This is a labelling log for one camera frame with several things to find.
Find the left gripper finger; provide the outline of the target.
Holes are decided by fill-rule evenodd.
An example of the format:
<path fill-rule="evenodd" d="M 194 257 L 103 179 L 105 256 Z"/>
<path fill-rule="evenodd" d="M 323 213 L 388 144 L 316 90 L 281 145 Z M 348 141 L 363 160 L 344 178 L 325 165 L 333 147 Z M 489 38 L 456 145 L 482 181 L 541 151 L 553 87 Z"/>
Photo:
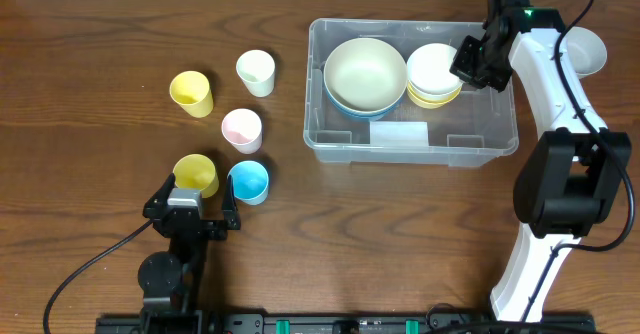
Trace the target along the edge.
<path fill-rule="evenodd" d="M 228 230 L 240 230 L 241 220 L 236 204 L 236 197 L 234 193 L 233 176 L 229 175 L 226 180 L 225 193 L 221 205 L 221 211 L 224 217 L 224 222 Z"/>
<path fill-rule="evenodd" d="M 146 209 L 163 209 L 167 206 L 167 200 L 175 186 L 175 175 L 170 173 L 161 187 L 145 203 Z"/>

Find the white small bowl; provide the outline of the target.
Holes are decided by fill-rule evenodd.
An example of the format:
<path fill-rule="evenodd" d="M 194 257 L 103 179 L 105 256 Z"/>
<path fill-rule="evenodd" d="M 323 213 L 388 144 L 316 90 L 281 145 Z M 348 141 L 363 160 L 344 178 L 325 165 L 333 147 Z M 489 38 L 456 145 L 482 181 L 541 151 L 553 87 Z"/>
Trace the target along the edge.
<path fill-rule="evenodd" d="M 417 94 L 431 102 L 448 101 L 459 93 L 462 80 L 450 72 L 457 50 L 432 43 L 416 49 L 407 61 L 408 79 Z"/>

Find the yellow small bowl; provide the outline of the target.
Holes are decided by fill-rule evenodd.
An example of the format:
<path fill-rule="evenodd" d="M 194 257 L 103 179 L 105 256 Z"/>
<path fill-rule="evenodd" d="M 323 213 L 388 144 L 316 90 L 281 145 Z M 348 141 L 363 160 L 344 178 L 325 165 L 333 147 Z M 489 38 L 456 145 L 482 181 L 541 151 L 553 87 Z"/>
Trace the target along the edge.
<path fill-rule="evenodd" d="M 453 101 L 458 96 L 460 91 L 461 91 L 461 89 L 458 88 L 457 90 L 454 90 L 449 96 L 447 96 L 443 100 L 431 101 L 431 100 L 427 100 L 427 99 L 422 98 L 418 94 L 418 92 L 412 87 L 411 84 L 407 85 L 407 93 L 408 93 L 409 99 L 414 104 L 416 104 L 417 106 L 419 106 L 421 108 L 424 108 L 424 109 L 437 109 L 437 108 L 440 108 L 440 107 L 448 104 L 449 102 Z"/>

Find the grey small bowl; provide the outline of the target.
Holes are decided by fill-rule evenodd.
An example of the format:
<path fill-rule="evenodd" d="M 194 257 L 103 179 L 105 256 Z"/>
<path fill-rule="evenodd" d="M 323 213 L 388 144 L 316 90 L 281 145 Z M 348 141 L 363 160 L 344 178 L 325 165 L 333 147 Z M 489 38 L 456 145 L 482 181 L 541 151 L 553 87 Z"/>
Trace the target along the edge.
<path fill-rule="evenodd" d="M 572 28 L 565 37 L 570 61 L 580 79 L 600 71 L 607 61 L 607 49 L 594 32 Z"/>

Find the cream large bowl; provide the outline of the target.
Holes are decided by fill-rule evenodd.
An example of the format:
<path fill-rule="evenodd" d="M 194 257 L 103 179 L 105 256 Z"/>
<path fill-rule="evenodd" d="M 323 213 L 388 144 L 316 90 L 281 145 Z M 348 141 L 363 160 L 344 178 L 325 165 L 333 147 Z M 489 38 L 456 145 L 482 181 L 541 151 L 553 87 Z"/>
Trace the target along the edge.
<path fill-rule="evenodd" d="M 407 65 L 390 44 L 356 38 L 336 47 L 325 62 L 324 84 L 337 107 L 361 117 L 393 108 L 408 84 Z"/>

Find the dark blue bowl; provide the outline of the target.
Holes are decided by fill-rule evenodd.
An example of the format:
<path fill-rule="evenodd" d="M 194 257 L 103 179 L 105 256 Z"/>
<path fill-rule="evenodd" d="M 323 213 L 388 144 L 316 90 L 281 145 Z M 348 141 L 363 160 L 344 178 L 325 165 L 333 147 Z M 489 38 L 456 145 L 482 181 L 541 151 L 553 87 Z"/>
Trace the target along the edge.
<path fill-rule="evenodd" d="M 387 110 L 381 111 L 381 112 L 379 112 L 377 114 L 372 114 L 372 115 L 366 114 L 366 115 L 363 115 L 363 114 L 357 114 L 357 113 L 354 113 L 354 112 L 350 112 L 349 110 L 341 108 L 335 102 L 331 102 L 331 103 L 338 110 L 338 112 L 340 112 L 341 114 L 346 115 L 347 117 L 353 118 L 354 120 L 360 120 L 360 121 L 376 121 L 376 120 L 379 120 L 379 119 L 383 118 L 384 116 L 386 116 L 387 114 L 391 113 L 398 106 L 398 103 L 396 103 L 394 106 L 391 106 Z"/>
<path fill-rule="evenodd" d="M 360 112 L 356 112 L 353 111 L 351 109 L 348 109 L 344 106 L 342 106 L 340 103 L 338 103 L 332 96 L 331 93 L 328 92 L 327 90 L 324 91 L 324 93 L 327 95 L 327 98 L 329 100 L 329 102 L 342 114 L 347 115 L 349 117 L 352 117 L 354 120 L 365 120 L 365 121 L 375 121 L 375 120 L 379 120 L 380 118 L 384 117 L 385 115 L 389 114 L 390 112 L 392 112 L 402 101 L 403 96 L 401 96 L 396 102 L 394 102 L 391 106 L 389 106 L 388 108 L 378 111 L 378 112 L 373 112 L 373 113 L 360 113 Z"/>

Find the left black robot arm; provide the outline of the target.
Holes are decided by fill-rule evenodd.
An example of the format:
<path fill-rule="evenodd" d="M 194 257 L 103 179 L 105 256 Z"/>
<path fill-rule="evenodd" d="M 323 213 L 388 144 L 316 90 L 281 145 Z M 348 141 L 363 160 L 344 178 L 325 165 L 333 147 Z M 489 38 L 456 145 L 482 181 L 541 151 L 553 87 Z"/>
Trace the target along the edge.
<path fill-rule="evenodd" d="M 231 181 L 218 220 L 201 217 L 200 191 L 180 189 L 175 182 L 176 176 L 169 175 L 143 207 L 143 216 L 170 243 L 168 250 L 148 256 L 138 270 L 142 333 L 206 333 L 215 325 L 197 308 L 208 243 L 224 241 L 230 230 L 241 228 Z"/>

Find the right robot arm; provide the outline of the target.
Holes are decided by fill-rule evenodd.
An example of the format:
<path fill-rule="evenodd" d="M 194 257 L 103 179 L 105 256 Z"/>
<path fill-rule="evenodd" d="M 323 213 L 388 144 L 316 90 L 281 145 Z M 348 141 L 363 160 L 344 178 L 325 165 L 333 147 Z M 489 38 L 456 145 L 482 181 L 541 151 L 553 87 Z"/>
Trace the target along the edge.
<path fill-rule="evenodd" d="M 538 142 L 513 191 L 520 222 L 516 244 L 490 294 L 493 317 L 519 326 L 538 323 L 562 262 L 604 222 L 620 188 L 628 214 L 621 234 L 598 246 L 607 252 L 631 233 L 636 206 L 626 166 L 632 146 L 612 132 L 591 106 L 568 53 L 565 24 L 554 8 L 530 0 L 488 0 L 484 35 L 464 39 L 450 67 L 478 89 L 506 88 L 518 76 L 531 107 Z"/>

